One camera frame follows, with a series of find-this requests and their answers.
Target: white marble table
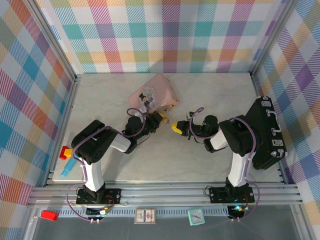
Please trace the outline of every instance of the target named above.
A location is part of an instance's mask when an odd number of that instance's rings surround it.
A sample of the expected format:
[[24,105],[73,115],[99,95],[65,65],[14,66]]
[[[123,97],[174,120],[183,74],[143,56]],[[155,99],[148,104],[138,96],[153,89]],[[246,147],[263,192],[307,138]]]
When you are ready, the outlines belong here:
[[[73,110],[66,128],[63,145],[93,120],[122,131],[128,120],[128,97],[151,79],[153,73],[85,74],[80,82]],[[185,120],[186,113],[204,107],[195,122],[201,124],[206,115],[219,121],[246,114],[256,99],[248,73],[168,73],[181,104],[167,113],[170,123]],[[53,180],[80,181],[82,170],[77,163],[65,178],[61,178],[66,161],[58,159]],[[209,181],[224,182],[232,163],[229,147],[209,153],[197,144],[161,125],[155,134],[139,145],[131,154],[108,149],[101,159],[106,181]],[[277,168],[250,170],[256,182],[279,182]]]

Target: red block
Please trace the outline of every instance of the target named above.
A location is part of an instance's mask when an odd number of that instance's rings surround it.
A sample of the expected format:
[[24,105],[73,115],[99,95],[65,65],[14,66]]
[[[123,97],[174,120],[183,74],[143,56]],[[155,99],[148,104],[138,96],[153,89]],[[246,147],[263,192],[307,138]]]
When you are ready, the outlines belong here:
[[59,216],[58,213],[55,213],[55,212],[52,212],[52,211],[43,210],[40,217],[43,218],[43,219],[56,221],[58,216]]
[[67,157],[65,156],[65,150],[69,149],[67,146],[63,146],[59,155],[59,158],[62,160],[66,160]]

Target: black suitcase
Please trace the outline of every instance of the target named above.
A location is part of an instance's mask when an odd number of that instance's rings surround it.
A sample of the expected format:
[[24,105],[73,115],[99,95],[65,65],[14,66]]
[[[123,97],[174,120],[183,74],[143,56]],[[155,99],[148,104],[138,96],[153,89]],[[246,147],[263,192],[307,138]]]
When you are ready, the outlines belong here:
[[258,97],[245,115],[245,120],[254,130],[259,132],[260,141],[263,143],[256,146],[256,153],[252,159],[255,169],[268,169],[288,155],[270,97]]

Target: pink box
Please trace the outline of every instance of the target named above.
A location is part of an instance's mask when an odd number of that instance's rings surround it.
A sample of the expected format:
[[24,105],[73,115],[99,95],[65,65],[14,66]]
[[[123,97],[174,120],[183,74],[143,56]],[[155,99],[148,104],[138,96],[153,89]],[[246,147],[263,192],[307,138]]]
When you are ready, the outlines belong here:
[[158,73],[128,98],[131,108],[142,112],[167,112],[179,105],[180,101],[170,80]]

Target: plaid wallpaper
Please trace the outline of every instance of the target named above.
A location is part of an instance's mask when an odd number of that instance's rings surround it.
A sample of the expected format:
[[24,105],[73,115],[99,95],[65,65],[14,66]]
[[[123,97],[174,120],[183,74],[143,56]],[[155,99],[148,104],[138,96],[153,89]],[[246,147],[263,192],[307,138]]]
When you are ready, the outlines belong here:
[[[248,72],[286,2],[46,0],[50,12],[37,1],[70,62],[85,73]],[[261,32],[273,5],[279,9]]]
[[71,80],[22,0],[0,0],[0,239],[41,183]]
[[310,222],[320,239],[320,0],[300,0],[256,79],[273,98],[288,157]]

